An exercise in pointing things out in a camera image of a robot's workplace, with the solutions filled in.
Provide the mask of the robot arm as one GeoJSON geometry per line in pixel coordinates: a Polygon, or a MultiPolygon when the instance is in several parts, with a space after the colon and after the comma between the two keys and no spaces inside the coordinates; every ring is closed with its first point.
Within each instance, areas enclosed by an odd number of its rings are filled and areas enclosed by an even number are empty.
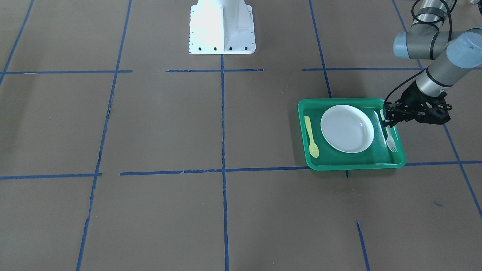
{"type": "Polygon", "coordinates": [[[452,106],[445,97],[472,69],[481,65],[481,28],[454,32],[452,15],[455,0],[422,0],[410,29],[398,34],[393,53],[404,59],[427,59],[432,63],[405,82],[408,87],[391,103],[384,101],[382,126],[393,128],[400,122],[415,120],[431,125],[444,125],[451,119],[452,106]]]}

